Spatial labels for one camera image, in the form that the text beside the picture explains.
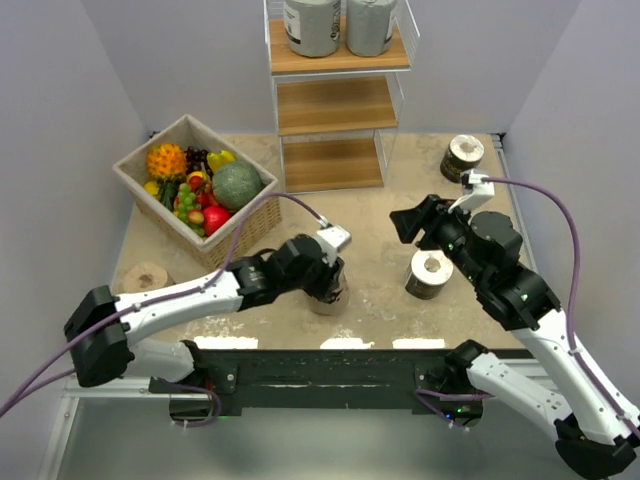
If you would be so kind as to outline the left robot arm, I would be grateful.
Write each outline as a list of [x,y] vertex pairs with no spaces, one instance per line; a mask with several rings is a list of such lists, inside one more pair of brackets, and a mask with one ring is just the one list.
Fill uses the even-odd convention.
[[186,342],[153,335],[207,315],[241,312],[300,290],[328,301],[344,267],[340,252],[351,236],[340,227],[298,235],[267,258],[242,257],[208,275],[149,292],[116,296],[90,290],[64,326],[80,386],[101,386],[127,373],[161,377],[185,392],[200,390],[207,368]]

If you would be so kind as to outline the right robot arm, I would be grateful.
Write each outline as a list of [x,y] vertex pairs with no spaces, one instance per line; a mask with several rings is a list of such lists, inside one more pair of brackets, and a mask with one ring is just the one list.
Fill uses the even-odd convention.
[[468,340],[444,360],[448,386],[489,394],[547,433],[561,459],[584,479],[622,473],[636,459],[639,410],[630,403],[579,341],[544,279],[520,261],[523,243],[501,213],[476,215],[437,195],[394,211],[399,240],[423,251],[440,250],[474,288],[483,310],[538,361],[555,390],[513,371],[495,354]]

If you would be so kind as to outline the black white roll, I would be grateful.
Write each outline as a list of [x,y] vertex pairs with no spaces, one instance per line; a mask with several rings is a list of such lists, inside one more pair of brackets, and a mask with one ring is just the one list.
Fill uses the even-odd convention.
[[453,270],[453,263],[442,251],[417,251],[407,269],[405,291],[420,300],[434,299],[451,279]]

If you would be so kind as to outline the brown roll edge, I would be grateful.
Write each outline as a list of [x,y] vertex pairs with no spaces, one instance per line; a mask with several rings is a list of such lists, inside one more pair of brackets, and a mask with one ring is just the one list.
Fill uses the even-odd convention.
[[129,269],[121,282],[124,293],[141,293],[174,285],[169,272],[153,263],[141,262]]

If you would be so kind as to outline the black white roll back corner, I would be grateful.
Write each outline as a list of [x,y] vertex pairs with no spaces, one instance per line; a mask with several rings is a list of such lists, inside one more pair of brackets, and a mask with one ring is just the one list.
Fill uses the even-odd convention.
[[463,172],[476,168],[484,157],[482,142],[473,135],[456,135],[449,142],[440,163],[441,174],[459,183]]

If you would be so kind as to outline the brown roll table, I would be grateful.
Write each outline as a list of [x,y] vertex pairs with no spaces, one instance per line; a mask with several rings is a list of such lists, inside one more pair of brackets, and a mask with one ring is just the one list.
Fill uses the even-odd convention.
[[334,265],[322,273],[305,291],[309,308],[323,316],[341,315],[349,304],[350,291],[345,274],[345,262],[338,258]]

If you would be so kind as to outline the grey roll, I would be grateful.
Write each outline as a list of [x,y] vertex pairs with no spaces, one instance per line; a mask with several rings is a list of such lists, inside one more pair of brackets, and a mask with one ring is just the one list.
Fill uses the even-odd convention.
[[377,57],[391,47],[397,5],[396,0],[347,1],[346,44],[353,54]]
[[341,2],[286,0],[283,20],[290,49],[304,57],[322,58],[339,47]]

